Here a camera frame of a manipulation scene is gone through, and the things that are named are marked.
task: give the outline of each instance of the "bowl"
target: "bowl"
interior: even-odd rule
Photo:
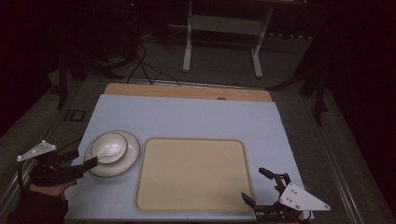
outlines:
[[[126,138],[120,133],[104,133],[98,136],[91,146],[91,155],[96,157],[103,153],[105,150],[111,148],[119,148],[120,152],[114,156],[107,156],[100,158],[100,163],[112,163],[118,161],[126,152],[128,142]]]

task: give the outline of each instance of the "black cable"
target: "black cable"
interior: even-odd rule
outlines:
[[[143,49],[142,61],[144,61],[145,58],[146,58],[146,52],[147,52],[147,51],[146,51],[146,48],[143,47],[143,45],[139,44],[139,46],[141,46],[142,49]],[[139,66],[142,66],[142,64],[141,64],[141,63],[138,63],[138,64],[137,64],[137,66],[134,68],[134,70],[132,70],[131,74],[128,76],[128,79],[126,80],[126,83],[129,83],[129,81],[131,80],[132,76],[134,75],[134,72],[136,71],[136,69],[137,69]]]
[[[174,81],[176,82],[176,84],[177,84],[178,86],[181,87],[181,85],[180,85],[180,83],[178,83],[177,79],[175,79],[174,77],[172,77],[172,76],[170,76],[170,75],[164,73],[163,70],[162,70],[160,67],[152,66],[152,65],[149,65],[149,64],[147,64],[147,63],[145,63],[145,64],[146,64],[148,67],[150,67],[152,70],[154,70],[154,71],[156,71],[156,72],[159,73],[154,79],[152,79],[153,82],[155,82],[155,80],[157,80],[157,78],[158,78],[160,75],[164,75],[164,76],[169,77],[169,78],[171,78],[172,80],[174,80]]]
[[[311,215],[312,215],[312,211],[309,211],[309,216],[308,216],[308,218],[305,219],[306,222],[309,223],[309,218],[311,218]]]
[[[65,150],[65,149],[67,149],[68,147],[72,146],[73,144],[75,144],[76,142],[78,142],[78,141],[81,140],[81,139],[82,139],[82,137],[80,137],[80,138],[74,140],[73,142],[68,143],[67,145],[65,145],[65,146],[63,146],[63,147],[61,147],[61,148],[59,148],[59,149],[58,149],[58,152],[61,152],[61,151]]]
[[[23,178],[22,178],[22,170],[23,170],[24,161],[20,161],[18,164],[18,185],[20,186],[20,196],[23,198],[26,196],[26,188],[23,185]]]
[[[140,66],[142,67],[143,73],[145,74],[145,77],[147,78],[149,84],[150,84],[150,85],[153,85],[154,83],[152,83],[151,79],[149,78],[148,73],[146,72],[145,65],[143,65],[143,60],[141,60],[141,59],[139,58],[139,56],[137,56],[137,55],[136,55],[136,59],[139,61],[139,64],[140,64]]]

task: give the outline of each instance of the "tan placemat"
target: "tan placemat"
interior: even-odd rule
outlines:
[[[230,139],[150,138],[135,204],[147,212],[247,212],[253,195],[242,142]]]

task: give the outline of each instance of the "wooden edge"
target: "wooden edge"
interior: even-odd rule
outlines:
[[[110,83],[105,89],[109,95],[175,97],[191,99],[225,99],[233,101],[272,102],[268,91],[211,87],[179,87],[145,84]]]

